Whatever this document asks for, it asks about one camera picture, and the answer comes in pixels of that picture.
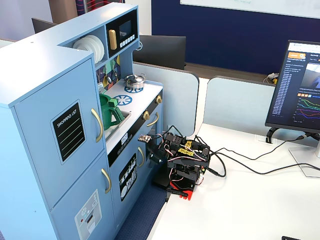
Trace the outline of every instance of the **whiteboard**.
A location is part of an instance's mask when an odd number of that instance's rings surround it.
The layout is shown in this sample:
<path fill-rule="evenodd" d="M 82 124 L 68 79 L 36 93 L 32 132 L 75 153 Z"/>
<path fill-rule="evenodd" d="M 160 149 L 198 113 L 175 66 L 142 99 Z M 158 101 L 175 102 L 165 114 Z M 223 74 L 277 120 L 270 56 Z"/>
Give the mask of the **whiteboard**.
<path fill-rule="evenodd" d="M 320 19 L 320 0 L 180 0 L 180 4 Z"/>

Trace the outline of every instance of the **gray divider panel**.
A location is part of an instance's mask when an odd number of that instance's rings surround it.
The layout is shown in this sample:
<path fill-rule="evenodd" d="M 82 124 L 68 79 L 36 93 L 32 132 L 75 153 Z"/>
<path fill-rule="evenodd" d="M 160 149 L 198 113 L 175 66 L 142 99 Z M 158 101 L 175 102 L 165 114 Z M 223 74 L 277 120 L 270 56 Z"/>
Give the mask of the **gray divider panel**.
<path fill-rule="evenodd" d="M 135 62 L 133 73 L 163 84 L 163 131 L 174 125 L 184 136 L 195 131 L 199 78 L 189 71 Z"/>
<path fill-rule="evenodd" d="M 203 123 L 265 136 L 270 129 L 265 122 L 274 90 L 273 85 L 262 82 L 214 77 L 207 86 Z M 279 129 L 273 137 L 292 140 L 301 134 Z M 317 146 L 317 141 L 310 137 L 299 143 Z"/>

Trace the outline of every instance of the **green pitcher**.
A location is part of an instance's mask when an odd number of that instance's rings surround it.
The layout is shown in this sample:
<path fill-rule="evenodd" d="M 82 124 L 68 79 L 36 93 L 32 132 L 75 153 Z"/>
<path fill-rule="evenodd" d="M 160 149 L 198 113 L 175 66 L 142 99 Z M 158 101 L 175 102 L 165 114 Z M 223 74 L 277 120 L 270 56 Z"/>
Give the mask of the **green pitcher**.
<path fill-rule="evenodd" d="M 104 130 L 107 130 L 111 126 L 118 125 L 125 119 L 120 109 L 117 107 L 117 99 L 111 98 L 104 94 L 99 94 L 99 98 Z"/>

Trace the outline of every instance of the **computer monitor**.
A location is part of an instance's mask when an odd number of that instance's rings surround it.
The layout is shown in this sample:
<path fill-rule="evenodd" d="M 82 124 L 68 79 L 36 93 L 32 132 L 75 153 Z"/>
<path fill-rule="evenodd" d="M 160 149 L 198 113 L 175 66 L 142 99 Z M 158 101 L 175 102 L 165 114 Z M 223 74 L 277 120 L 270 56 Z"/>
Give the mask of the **computer monitor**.
<path fill-rule="evenodd" d="M 44 30 L 47 30 L 49 28 L 52 28 L 55 25 L 57 25 L 56 23 L 43 21 L 43 20 L 40 20 L 40 19 L 37 19 L 37 18 L 31 18 L 31 20 L 32 20 L 34 32 L 36 34 L 42 32 Z"/>
<path fill-rule="evenodd" d="M 172 69 L 185 69 L 185 36 L 140 35 L 143 47 L 133 51 L 133 61 Z"/>
<path fill-rule="evenodd" d="M 265 125 L 320 133 L 320 43 L 289 41 Z M 289 151 L 297 163 L 320 168 L 320 144 Z M 320 177 L 318 170 L 301 169 L 307 177 Z"/>

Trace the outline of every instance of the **white plate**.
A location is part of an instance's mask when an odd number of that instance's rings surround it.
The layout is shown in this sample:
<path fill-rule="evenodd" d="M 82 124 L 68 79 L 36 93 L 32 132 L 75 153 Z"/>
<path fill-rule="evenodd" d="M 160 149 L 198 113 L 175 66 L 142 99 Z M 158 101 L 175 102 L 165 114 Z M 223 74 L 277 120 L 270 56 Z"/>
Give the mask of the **white plate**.
<path fill-rule="evenodd" d="M 91 42 L 89 42 L 87 39 L 85 38 L 81 38 L 78 41 L 76 41 L 73 44 L 74 49 L 80 49 L 80 50 L 84 50 L 87 49 L 88 52 L 93 53 L 94 56 L 94 63 L 96 64 L 98 61 L 97 59 L 97 54 L 95 53 L 95 47 L 93 46 L 93 44 Z"/>
<path fill-rule="evenodd" d="M 98 44 L 98 46 L 99 46 L 99 48 L 100 48 L 100 59 L 99 59 L 99 61 L 101 61 L 102 58 L 103 58 L 104 55 L 105 55 L 105 47 L 104 47 L 104 44 L 102 43 L 102 41 L 100 40 L 100 38 L 98 38 L 98 37 L 95 36 L 95 35 L 88 35 L 88 36 L 86 36 L 86 37 L 95 40 L 95 42 Z"/>
<path fill-rule="evenodd" d="M 126 193 L 128 191 L 128 187 L 127 185 L 125 185 L 123 188 L 122 188 L 122 191 L 121 191 L 121 198 L 124 198 Z"/>
<path fill-rule="evenodd" d="M 99 45 L 91 37 L 85 36 L 83 39 L 90 42 L 90 44 L 92 44 L 92 46 L 94 47 L 94 54 L 96 54 L 96 60 L 97 60 L 97 62 L 95 62 L 95 64 L 97 64 L 100 61 L 100 57 L 101 57 Z"/>

